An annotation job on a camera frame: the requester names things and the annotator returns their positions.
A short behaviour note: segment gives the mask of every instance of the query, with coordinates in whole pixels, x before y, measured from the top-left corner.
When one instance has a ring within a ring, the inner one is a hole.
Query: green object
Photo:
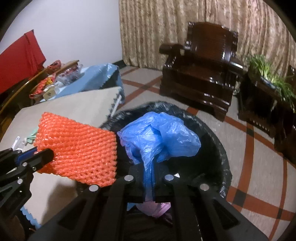
[[[38,129],[39,129],[39,127],[35,128],[33,133],[27,137],[27,142],[29,144],[33,144],[33,142],[35,141]]]
[[[293,112],[295,112],[295,106],[293,99],[296,95],[292,91],[292,86],[285,82],[285,79],[275,74],[272,70],[271,64],[265,59],[263,55],[255,54],[247,58],[249,68],[253,70],[258,70],[260,74],[274,86],[277,87],[277,91],[281,99],[287,102]]]

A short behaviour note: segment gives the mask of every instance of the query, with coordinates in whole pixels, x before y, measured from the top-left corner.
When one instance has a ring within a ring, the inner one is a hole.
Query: baseboard
[[[117,65],[120,69],[124,68],[126,66],[126,64],[124,63],[123,60],[117,61],[115,63],[112,63],[114,65]]]

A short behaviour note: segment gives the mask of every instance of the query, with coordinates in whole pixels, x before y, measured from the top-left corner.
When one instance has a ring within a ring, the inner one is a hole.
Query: red cloth
[[[21,36],[0,54],[0,94],[37,74],[45,60],[34,31]]]

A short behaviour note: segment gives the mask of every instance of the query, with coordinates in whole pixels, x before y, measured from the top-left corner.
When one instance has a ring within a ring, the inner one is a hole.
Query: beige curtain
[[[162,69],[162,43],[184,44],[189,21],[222,24],[239,33],[237,55],[264,54],[285,76],[296,67],[295,41],[263,0],[119,0],[123,60],[141,68]]]

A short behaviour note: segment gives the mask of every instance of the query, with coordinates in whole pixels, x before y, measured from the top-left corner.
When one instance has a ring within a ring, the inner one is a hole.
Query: green plant
[[[250,68],[258,70],[266,80],[270,81],[277,87],[277,91],[281,99],[286,101],[295,112],[293,99],[296,98],[296,95],[292,91],[292,86],[285,82],[284,78],[281,78],[279,75],[273,73],[271,64],[265,59],[265,57],[263,55],[251,55],[247,58],[247,61]]]

